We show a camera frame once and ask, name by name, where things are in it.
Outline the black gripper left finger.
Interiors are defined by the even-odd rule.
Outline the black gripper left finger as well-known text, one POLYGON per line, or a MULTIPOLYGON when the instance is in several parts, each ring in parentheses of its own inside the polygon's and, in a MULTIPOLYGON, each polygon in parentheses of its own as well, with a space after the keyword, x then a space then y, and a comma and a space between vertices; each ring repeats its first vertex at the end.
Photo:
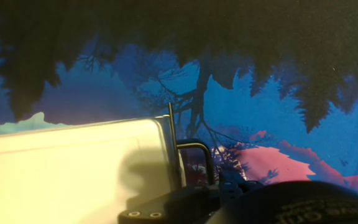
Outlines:
POLYGON ((121 212, 118 224, 205 224, 220 208, 218 185, 190 185, 121 212))

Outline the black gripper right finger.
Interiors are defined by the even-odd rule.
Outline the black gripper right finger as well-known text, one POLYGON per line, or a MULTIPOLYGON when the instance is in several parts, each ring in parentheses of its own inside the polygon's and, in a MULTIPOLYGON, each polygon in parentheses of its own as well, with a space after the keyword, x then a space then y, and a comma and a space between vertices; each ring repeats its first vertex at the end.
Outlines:
POLYGON ((219 173, 219 201, 225 205, 241 195, 264 185, 254 180, 245 180, 240 173, 222 171, 219 173))

